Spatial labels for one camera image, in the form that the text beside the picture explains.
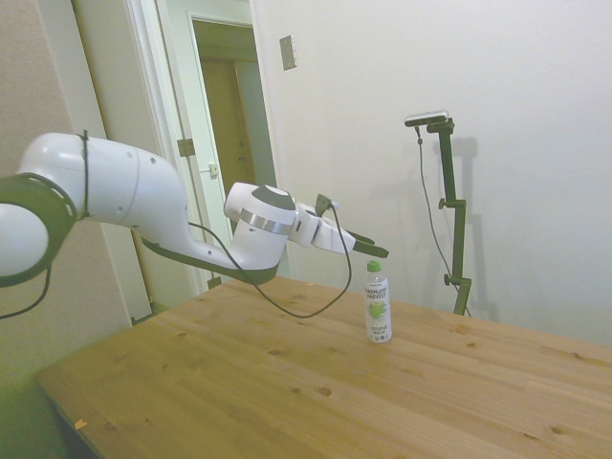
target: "light switch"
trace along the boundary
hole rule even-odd
[[[293,35],[280,39],[280,55],[283,58],[283,68],[285,70],[297,67],[297,63],[295,62],[295,43]]]

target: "wood knot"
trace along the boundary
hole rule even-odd
[[[200,357],[199,359],[196,359],[195,361],[193,361],[191,363],[191,365],[189,366],[189,368],[191,368],[193,371],[198,371],[204,368],[206,361],[204,360],[203,357]]]

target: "door hinge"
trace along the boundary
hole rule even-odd
[[[195,156],[195,147],[193,146],[193,139],[182,139],[177,141],[179,145],[179,155],[182,158],[186,158],[188,156]]]
[[[213,277],[208,282],[208,289],[214,289],[217,285],[221,285],[221,277]]]

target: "doorway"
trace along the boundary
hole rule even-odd
[[[226,195],[235,182],[276,186],[252,27],[193,21]]]

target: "wood grain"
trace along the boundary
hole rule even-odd
[[[276,278],[301,313],[337,290]],[[109,458],[612,458],[612,348],[347,294],[296,319],[231,281],[45,370]]]

